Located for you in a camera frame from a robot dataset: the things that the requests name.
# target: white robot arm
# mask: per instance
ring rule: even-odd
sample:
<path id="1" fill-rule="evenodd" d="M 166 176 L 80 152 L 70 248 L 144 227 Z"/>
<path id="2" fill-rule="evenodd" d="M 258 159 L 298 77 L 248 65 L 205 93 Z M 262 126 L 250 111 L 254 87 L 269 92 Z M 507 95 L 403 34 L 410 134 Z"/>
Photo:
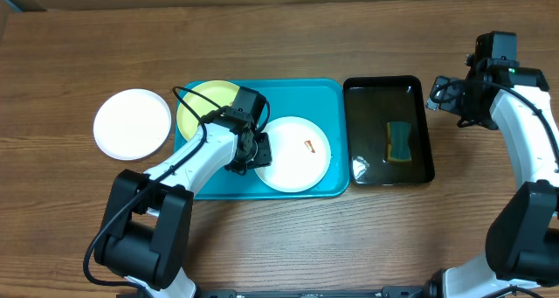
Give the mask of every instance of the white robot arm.
<path id="1" fill-rule="evenodd" d="M 559 284 L 559 232 L 549 229 L 559 187 L 559 131 L 540 70 L 516 61 L 516 35 L 494 31 L 476 40 L 466 80 L 438 77 L 427 107 L 461 116 L 460 128 L 499 129 L 517 192 L 493 222 L 483 253 L 433 275 L 424 297 L 499 297 Z"/>
<path id="2" fill-rule="evenodd" d="M 198 118 L 201 124 L 197 133 L 163 163 L 144 174 L 122 171 L 114 180 L 102 232 L 88 249 L 88 253 L 94 249 L 95 261 L 144 287 L 142 295 L 192 297 L 196 286 L 182 269 L 192 200 L 222 167 L 244 175 L 249 169 L 271 163 L 268 136 L 262 132 L 268 119 L 257 128 L 264 105 L 268 106 L 269 117 L 266 98 L 241 87 L 230 107 Z M 132 212 L 158 217 L 155 229 L 134 222 Z M 86 263 L 84 272 L 87 277 Z M 104 284 L 91 275 L 88 279 Z M 110 286 L 115 284 L 130 283 L 113 282 Z"/>
<path id="3" fill-rule="evenodd" d="M 542 110 L 556 139 L 559 131 L 551 114 L 548 92 L 539 87 L 515 86 L 514 90 Z M 499 91 L 490 108 L 491 117 L 501 131 L 513 165 L 516 189 L 526 182 L 545 179 L 559 187 L 559 173 L 553 149 L 542 123 L 534 112 L 512 94 Z M 539 287 L 535 281 L 497 279 L 483 252 L 461 267 L 443 273 L 443 294 L 446 298 L 484 297 L 499 289 L 517 286 Z"/>

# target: green sponge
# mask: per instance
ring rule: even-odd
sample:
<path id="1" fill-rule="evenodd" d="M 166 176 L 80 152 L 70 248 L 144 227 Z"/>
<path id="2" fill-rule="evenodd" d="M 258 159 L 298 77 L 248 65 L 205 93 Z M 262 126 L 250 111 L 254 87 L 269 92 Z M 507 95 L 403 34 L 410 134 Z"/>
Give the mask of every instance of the green sponge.
<path id="1" fill-rule="evenodd" d="M 411 161 L 408 138 L 411 124 L 403 121 L 386 123 L 386 161 L 389 163 L 406 163 Z"/>

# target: black cable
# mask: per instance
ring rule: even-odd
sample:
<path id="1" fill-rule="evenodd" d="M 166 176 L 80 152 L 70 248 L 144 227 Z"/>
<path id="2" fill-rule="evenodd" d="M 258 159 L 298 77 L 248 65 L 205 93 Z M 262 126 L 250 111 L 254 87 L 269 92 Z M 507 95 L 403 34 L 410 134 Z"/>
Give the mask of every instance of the black cable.
<path id="1" fill-rule="evenodd" d="M 221 108 L 221 106 L 219 106 L 215 101 L 213 101 L 213 100 L 211 100 L 210 98 L 208 98 L 208 97 L 202 95 L 202 94 L 199 93 L 199 92 L 193 91 L 193 90 L 190 89 L 190 88 L 186 88 L 186 87 L 173 87 L 173 94 L 175 95 L 175 97 L 176 97 L 179 101 L 181 101 L 181 104 L 183 104 L 183 106 L 186 106 L 186 104 L 184 103 L 184 100 L 181 98 L 181 96 L 180 96 L 179 94 L 176 93 L 176 90 L 177 90 L 177 89 L 180 89 L 180 90 L 182 90 L 182 91 L 184 91 L 184 92 L 189 92 L 189 93 L 194 94 L 194 95 L 196 95 L 196 96 L 198 96 L 198 97 L 202 97 L 202 99 L 204 99 L 204 100 L 208 101 L 210 104 L 216 106 L 216 108 Z M 189 107 L 190 112 L 191 112 L 191 113 L 194 113 L 194 110 L 191 110 L 191 109 L 192 109 L 192 108 Z"/>
<path id="2" fill-rule="evenodd" d="M 176 92 L 177 89 L 181 89 L 193 93 L 195 95 L 198 95 L 204 98 L 205 100 L 207 100 L 208 102 L 212 103 L 214 106 L 219 107 L 219 105 L 215 103 L 213 100 L 210 100 L 204 95 L 199 94 L 191 89 L 184 88 L 184 87 L 173 87 L 172 91 L 175 97 L 179 100 L 179 102 L 183 106 L 185 106 L 192 113 L 192 115 L 194 115 L 194 117 L 198 120 L 198 122 L 201 121 L 200 116 L 194 111 L 194 109 L 192 109 L 192 107 L 190 107 L 188 104 L 186 104 L 186 102 L 184 102 L 183 98 Z M 140 202 L 156 184 L 159 184 L 164 178 L 174 173 L 181 165 L 183 165 L 191 157 L 193 157 L 198 152 L 198 150 L 200 150 L 200 148 L 202 148 L 202 146 L 206 142 L 208 130 L 206 129 L 205 124 L 200 124 L 200 126 L 202 127 L 202 131 L 203 131 L 202 139 L 200 140 L 200 143 L 187 156 L 183 157 L 175 165 L 170 166 L 167 171 L 163 172 L 155 180 L 150 181 L 145 188 L 140 190 L 140 192 L 138 192 L 138 194 L 136 194 L 132 199 L 130 199 L 128 203 L 122 206 L 122 208 L 107 222 L 107 224 L 101 227 L 101 229 L 99 230 L 95 238 L 93 238 L 92 242 L 89 244 L 89 247 L 87 248 L 86 255 L 84 256 L 84 264 L 83 264 L 84 275 L 86 276 L 88 281 L 92 282 L 95 285 L 100 285 L 100 286 L 110 286 L 110 287 L 128 286 L 131 288 L 136 288 L 141 291 L 145 290 L 145 288 L 142 285 L 129 282 L 129 281 L 103 281 L 103 280 L 96 279 L 95 277 L 93 277 L 93 275 L 91 275 L 91 272 L 89 271 L 89 260 L 91 259 L 93 249 L 99 243 L 100 238 L 107 232 L 108 228 L 110 228 L 114 224 L 114 222 L 117 220 L 118 217 L 122 216 L 122 214 L 124 213 L 128 214 L 128 212 L 132 208 L 134 208 L 135 205 L 138 202 Z"/>
<path id="3" fill-rule="evenodd" d="M 264 123 L 262 123 L 262 125 L 259 128 L 257 128 L 256 131 L 254 131 L 255 135 L 259 135 L 260 133 L 262 133 L 262 131 L 268 124 L 268 120 L 270 120 L 270 102 L 268 102 L 268 100 L 266 100 L 266 108 L 268 109 L 268 113 L 266 114 L 266 119 L 264 120 Z"/>
<path id="4" fill-rule="evenodd" d="M 516 292 L 521 292 L 521 293 L 524 293 L 526 295 L 532 296 L 534 298 L 543 298 L 542 296 L 536 294 L 535 292 L 533 292 L 531 290 L 528 290 L 528 289 L 525 289 L 525 288 L 520 288 L 518 286 L 510 286 L 510 287 L 507 287 L 507 288 L 503 288 L 501 290 L 497 290 L 496 292 L 494 292 L 492 294 L 483 296 L 483 298 L 499 298 L 499 297 L 501 297 L 503 295 L 506 295 L 506 294 L 509 294 L 509 293 L 513 294 L 513 295 L 516 295 Z"/>
<path id="5" fill-rule="evenodd" d="M 463 93 L 464 90 L 464 85 L 465 84 L 480 84 L 480 85 L 487 85 L 489 87 L 495 87 L 498 88 L 500 90 L 504 90 L 505 92 L 512 94 L 514 97 L 516 97 L 518 100 L 522 101 L 522 103 L 524 103 L 526 106 L 528 106 L 533 112 L 534 114 L 538 117 L 538 119 L 540 119 L 540 121 L 542 122 L 542 126 L 543 129 L 545 129 L 545 132 L 549 138 L 549 143 L 551 144 L 551 149 L 553 150 L 553 155 L 556 158 L 556 163 L 559 163 L 559 145 L 557 145 L 557 140 L 555 138 L 555 136 L 553 135 L 553 130 L 551 129 L 551 126 L 549 125 L 548 120 L 545 118 L 545 116 L 543 115 L 543 112 L 541 109 L 538 109 L 532 102 L 530 102 L 530 100 L 526 99 L 526 97 L 522 96 L 521 94 L 515 92 L 515 90 L 513 90 L 510 87 L 506 87 L 500 84 L 496 84 L 496 83 L 492 83 L 492 82 L 485 82 L 482 80 L 455 80 L 452 82 L 448 82 L 444 85 L 441 85 L 437 88 L 435 88 L 429 98 L 436 102 L 436 103 L 445 103 L 445 102 L 449 102 L 452 100 L 457 99 L 458 97 L 460 97 L 461 94 L 456 94 L 455 96 L 446 99 L 446 100 L 441 100 L 439 98 L 437 98 L 437 94 L 438 92 L 447 89 L 448 87 L 451 87 L 452 85 L 455 84 L 459 84 L 462 86 L 461 92 Z"/>

